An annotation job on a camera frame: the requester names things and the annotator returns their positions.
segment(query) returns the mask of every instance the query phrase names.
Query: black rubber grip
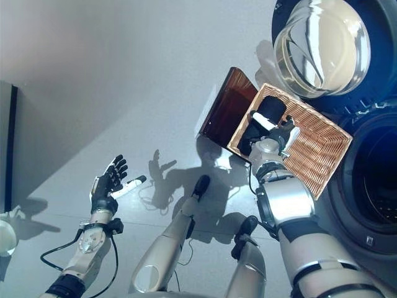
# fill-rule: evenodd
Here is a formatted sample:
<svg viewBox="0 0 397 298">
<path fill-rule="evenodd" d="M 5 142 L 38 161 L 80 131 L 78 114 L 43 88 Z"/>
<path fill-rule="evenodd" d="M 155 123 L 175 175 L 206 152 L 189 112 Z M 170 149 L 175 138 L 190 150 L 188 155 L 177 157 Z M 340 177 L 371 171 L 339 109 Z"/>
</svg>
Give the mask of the black rubber grip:
<svg viewBox="0 0 397 298">
<path fill-rule="evenodd" d="M 192 196 L 195 194 L 196 196 L 201 197 L 207 190 L 208 185 L 210 185 L 210 181 L 211 178 L 209 176 L 207 175 L 201 176 L 196 182 Z"/>
<path fill-rule="evenodd" d="M 139 176 L 137 177 L 137 180 L 140 180 L 142 183 L 144 183 L 146 181 L 146 176 L 145 175 Z"/>
</svg>

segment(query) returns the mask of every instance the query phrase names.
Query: woven tray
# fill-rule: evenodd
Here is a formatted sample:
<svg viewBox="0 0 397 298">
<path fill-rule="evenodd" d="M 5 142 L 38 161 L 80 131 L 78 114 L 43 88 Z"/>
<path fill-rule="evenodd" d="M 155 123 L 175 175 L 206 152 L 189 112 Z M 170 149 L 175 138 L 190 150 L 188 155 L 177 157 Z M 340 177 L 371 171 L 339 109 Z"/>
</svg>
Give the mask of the woven tray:
<svg viewBox="0 0 397 298">
<path fill-rule="evenodd" d="M 352 137 L 308 104 L 300 102 L 272 85 L 264 84 L 249 106 L 227 148 L 248 160 L 248 156 L 242 155 L 237 145 L 249 124 L 249 112 L 256 110 L 269 95 L 281 99 L 287 106 L 283 120 L 287 115 L 291 115 L 295 125 L 301 130 L 299 137 L 288 150 L 291 156 L 285 160 L 285 166 L 305 182 L 317 200 L 345 155 Z"/>
</svg>

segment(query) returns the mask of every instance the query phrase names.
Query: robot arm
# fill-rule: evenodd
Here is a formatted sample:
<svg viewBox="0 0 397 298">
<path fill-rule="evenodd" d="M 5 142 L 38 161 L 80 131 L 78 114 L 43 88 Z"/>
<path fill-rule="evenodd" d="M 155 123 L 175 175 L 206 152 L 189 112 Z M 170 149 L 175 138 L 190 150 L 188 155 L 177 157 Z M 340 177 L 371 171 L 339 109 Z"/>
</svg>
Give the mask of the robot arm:
<svg viewBox="0 0 397 298">
<path fill-rule="evenodd" d="M 102 176 L 95 178 L 90 192 L 91 218 L 80 226 L 82 235 L 78 248 L 59 278 L 40 298 L 80 298 L 95 280 L 101 262 L 109 252 L 112 235 L 123 231 L 121 220 L 112 219 L 118 208 L 115 197 L 120 197 L 146 180 L 140 176 L 121 184 L 127 176 L 126 170 L 126 161 L 119 155 Z"/>
<path fill-rule="evenodd" d="M 280 241 L 292 297 L 384 297 L 344 247 L 316 222 L 313 198 L 286 170 L 280 154 L 287 143 L 275 129 L 252 146 L 249 159 L 259 182 L 262 225 Z"/>
</svg>

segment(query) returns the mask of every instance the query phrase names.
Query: washing machine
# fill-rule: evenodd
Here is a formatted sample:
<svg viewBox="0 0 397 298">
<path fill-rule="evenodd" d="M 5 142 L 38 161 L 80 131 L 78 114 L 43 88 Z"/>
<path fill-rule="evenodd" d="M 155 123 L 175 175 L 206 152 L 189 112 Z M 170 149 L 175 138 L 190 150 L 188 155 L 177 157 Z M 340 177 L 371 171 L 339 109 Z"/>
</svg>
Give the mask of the washing machine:
<svg viewBox="0 0 397 298">
<path fill-rule="evenodd" d="M 303 99 L 353 136 L 316 209 L 320 224 L 397 292 L 397 1 L 346 1 L 368 30 L 371 63 L 353 91 Z M 277 1 L 273 42 L 297 2 Z"/>
</svg>

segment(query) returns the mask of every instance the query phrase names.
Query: white cup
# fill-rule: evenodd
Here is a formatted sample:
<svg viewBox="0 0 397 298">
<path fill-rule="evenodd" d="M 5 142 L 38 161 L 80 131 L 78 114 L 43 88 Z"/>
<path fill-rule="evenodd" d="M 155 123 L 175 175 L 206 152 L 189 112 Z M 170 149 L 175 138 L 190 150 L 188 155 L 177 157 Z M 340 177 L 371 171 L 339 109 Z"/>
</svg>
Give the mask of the white cup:
<svg viewBox="0 0 397 298">
<path fill-rule="evenodd" d="M 17 246 L 17 235 L 8 222 L 0 219 L 0 256 L 11 256 Z"/>
</svg>

